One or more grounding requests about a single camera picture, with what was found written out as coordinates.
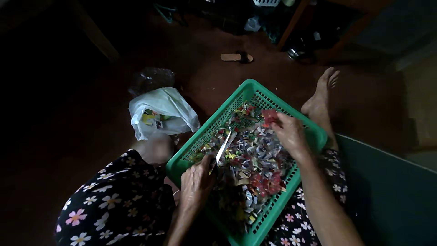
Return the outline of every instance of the clear plastic bag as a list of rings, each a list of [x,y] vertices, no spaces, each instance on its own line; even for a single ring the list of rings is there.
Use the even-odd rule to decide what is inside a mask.
[[[129,93],[134,97],[163,87],[173,87],[174,73],[165,68],[146,67],[134,74]]]

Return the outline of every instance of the floral pants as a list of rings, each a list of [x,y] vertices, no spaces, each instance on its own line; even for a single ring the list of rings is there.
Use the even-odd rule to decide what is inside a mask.
[[[129,150],[67,200],[55,228],[57,245],[162,245],[175,208],[164,170]]]
[[[319,168],[323,170],[326,181],[332,187],[337,201],[344,205],[347,185],[340,166],[338,152],[330,149],[324,150],[319,159]],[[321,245],[306,213],[302,184],[298,186],[287,202],[262,244],[270,246]]]
[[[337,200],[347,186],[338,152],[325,150],[320,168]],[[109,163],[67,200],[55,226],[57,245],[162,245],[175,208],[164,170],[129,150]],[[320,245],[306,214],[300,185],[266,236],[264,245]]]

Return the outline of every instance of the elderly hand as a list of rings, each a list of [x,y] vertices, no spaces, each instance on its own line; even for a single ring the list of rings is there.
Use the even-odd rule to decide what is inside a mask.
[[[302,121],[280,112],[277,113],[277,116],[282,122],[282,127],[272,123],[272,129],[276,132],[282,146],[297,162],[301,162],[303,158],[308,157],[311,153],[306,141]]]
[[[209,162],[212,155],[192,165],[182,174],[180,213],[195,217],[205,206],[216,177],[209,176]]]

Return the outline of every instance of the bare foot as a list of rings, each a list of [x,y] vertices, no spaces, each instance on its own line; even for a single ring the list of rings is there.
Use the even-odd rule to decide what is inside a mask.
[[[314,95],[301,108],[303,114],[308,115],[310,120],[326,131],[328,135],[326,147],[334,150],[338,150],[338,144],[329,119],[328,90],[335,87],[339,73],[340,71],[335,71],[333,67],[328,68],[319,81],[317,81]]]
[[[336,86],[339,73],[340,71],[335,71],[333,67],[326,69],[325,73],[317,81],[316,92],[302,106],[301,112],[303,114],[313,115],[318,114],[320,110],[327,110],[328,90]]]

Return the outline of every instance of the slipper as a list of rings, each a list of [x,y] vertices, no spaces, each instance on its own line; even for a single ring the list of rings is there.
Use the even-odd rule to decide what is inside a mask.
[[[236,51],[234,54],[221,54],[222,61],[238,61],[240,63],[249,63],[253,61],[253,57],[245,51]]]

